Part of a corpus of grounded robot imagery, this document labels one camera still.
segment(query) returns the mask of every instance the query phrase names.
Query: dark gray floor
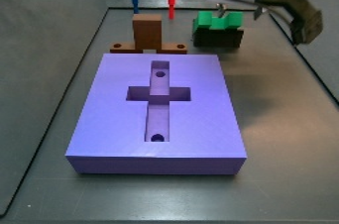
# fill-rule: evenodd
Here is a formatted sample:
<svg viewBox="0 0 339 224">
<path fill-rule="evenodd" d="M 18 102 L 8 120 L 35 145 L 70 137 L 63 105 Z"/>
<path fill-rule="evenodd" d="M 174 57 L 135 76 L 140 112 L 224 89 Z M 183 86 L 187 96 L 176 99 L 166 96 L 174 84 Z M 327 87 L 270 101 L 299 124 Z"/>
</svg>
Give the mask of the dark gray floor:
<svg viewBox="0 0 339 224">
<path fill-rule="evenodd" d="M 178 12 L 172 22 L 163 12 L 164 41 L 219 54 L 250 156 L 239 175 L 75 173 L 66 150 L 102 54 L 132 38 L 131 16 L 106 16 L 3 220 L 339 221 L 338 107 L 268 16 L 254 23 L 247 14 L 242 47 L 224 51 L 192 47 L 196 12 Z"/>
</svg>

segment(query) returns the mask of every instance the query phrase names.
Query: cross-shaped slot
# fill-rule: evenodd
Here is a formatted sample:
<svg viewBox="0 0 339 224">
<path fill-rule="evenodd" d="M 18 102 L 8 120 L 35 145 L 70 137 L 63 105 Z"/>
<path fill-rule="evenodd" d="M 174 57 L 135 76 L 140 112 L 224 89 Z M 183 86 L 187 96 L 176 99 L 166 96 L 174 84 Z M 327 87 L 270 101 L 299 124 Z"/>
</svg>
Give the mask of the cross-shaped slot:
<svg viewBox="0 0 339 224">
<path fill-rule="evenodd" d="M 191 101 L 190 87 L 170 87 L 170 61 L 151 63 L 150 86 L 128 86 L 127 101 L 147 101 L 146 142 L 170 142 L 170 102 Z"/>
</svg>

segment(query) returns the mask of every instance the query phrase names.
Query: black base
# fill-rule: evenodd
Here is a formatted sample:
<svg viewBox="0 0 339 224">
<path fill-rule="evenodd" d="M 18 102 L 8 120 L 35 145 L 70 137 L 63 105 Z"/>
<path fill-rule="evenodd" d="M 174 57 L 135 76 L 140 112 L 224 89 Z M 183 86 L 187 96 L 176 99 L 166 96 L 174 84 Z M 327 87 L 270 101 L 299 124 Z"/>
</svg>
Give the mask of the black base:
<svg viewBox="0 0 339 224">
<path fill-rule="evenodd" d="M 198 29 L 194 33 L 195 47 L 239 48 L 244 30 Z"/>
</svg>

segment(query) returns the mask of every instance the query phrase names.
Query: green object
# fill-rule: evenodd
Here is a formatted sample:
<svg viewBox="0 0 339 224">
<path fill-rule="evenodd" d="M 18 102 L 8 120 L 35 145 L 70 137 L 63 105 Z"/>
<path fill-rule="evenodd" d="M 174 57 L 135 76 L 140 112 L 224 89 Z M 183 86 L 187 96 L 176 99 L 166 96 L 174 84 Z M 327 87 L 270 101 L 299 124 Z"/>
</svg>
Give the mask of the green object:
<svg viewBox="0 0 339 224">
<path fill-rule="evenodd" d="M 232 12 L 227 16 L 227 24 L 226 29 L 236 29 L 243 24 L 243 13 L 242 12 Z"/>
<path fill-rule="evenodd" d="M 243 24 L 243 13 L 231 12 L 226 17 L 214 17 L 212 12 L 200 11 L 194 20 L 194 32 L 198 29 L 226 30 L 236 29 Z"/>
</svg>

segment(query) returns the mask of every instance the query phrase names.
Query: purple foam block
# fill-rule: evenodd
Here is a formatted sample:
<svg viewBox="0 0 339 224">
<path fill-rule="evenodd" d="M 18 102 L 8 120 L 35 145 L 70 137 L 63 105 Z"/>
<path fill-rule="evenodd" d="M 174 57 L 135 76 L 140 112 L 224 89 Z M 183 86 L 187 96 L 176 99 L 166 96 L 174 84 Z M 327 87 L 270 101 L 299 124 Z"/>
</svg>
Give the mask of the purple foam block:
<svg viewBox="0 0 339 224">
<path fill-rule="evenodd" d="M 236 174 L 247 159 L 216 56 L 103 56 L 67 151 L 82 173 Z"/>
</svg>

